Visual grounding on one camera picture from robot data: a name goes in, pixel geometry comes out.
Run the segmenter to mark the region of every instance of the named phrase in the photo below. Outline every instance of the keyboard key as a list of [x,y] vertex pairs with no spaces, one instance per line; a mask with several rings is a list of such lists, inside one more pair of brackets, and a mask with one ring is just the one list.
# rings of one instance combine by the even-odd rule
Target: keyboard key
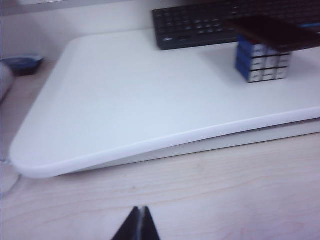
[[176,27],[176,31],[177,32],[182,32],[182,31],[184,31],[185,30],[185,28],[183,27],[183,26],[177,26]]
[[162,13],[161,11],[154,11],[154,16],[158,19],[158,18],[162,18]]
[[212,28],[208,28],[205,32],[207,34],[212,34],[212,33],[214,33],[214,30]]
[[168,31],[168,33],[173,33],[175,31],[175,28],[174,27],[168,27],[166,30]]
[[165,34],[166,33],[165,28],[159,28],[157,31],[158,31],[158,34]]
[[191,36],[180,36],[178,37],[179,42],[186,42],[191,38]]
[[170,21],[170,22],[166,22],[165,25],[166,25],[167,27],[173,27],[173,26],[174,26],[174,23]]
[[162,38],[162,42],[167,43],[167,42],[172,42],[173,38],[171,36],[165,36]]
[[185,30],[192,30],[192,26],[188,25],[184,27]]
[[205,34],[206,31],[205,30],[198,30],[197,34],[201,35],[201,34]]

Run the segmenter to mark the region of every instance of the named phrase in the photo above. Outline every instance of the blue object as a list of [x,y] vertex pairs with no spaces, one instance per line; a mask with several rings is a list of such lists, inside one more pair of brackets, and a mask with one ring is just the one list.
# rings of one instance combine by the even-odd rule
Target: blue object
[[16,76],[35,74],[42,61],[42,56],[33,54],[18,55],[1,60],[1,62],[6,64]]

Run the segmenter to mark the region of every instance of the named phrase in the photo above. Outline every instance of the blue cube face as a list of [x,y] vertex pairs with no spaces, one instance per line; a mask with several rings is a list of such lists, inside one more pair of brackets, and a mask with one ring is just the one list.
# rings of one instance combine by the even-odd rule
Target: blue cube face
[[284,79],[288,73],[291,53],[279,53],[264,44],[238,37],[236,69],[249,82]]

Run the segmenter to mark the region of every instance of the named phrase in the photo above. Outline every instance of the light wood surface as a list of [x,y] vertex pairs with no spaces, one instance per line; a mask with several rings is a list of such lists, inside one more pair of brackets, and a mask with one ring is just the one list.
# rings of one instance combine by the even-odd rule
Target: light wood surface
[[[23,78],[27,91],[18,79],[1,106],[3,152],[38,76]],[[320,133],[16,184],[1,168],[2,240],[107,240],[143,205],[162,240],[320,239]]]

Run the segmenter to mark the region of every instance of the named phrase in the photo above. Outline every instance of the white plastic panel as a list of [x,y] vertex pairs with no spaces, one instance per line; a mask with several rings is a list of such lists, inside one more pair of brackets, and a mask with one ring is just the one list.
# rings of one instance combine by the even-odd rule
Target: white plastic panel
[[11,146],[29,177],[320,118],[320,49],[295,52],[286,79],[248,84],[234,43],[160,51],[153,30],[72,41]]

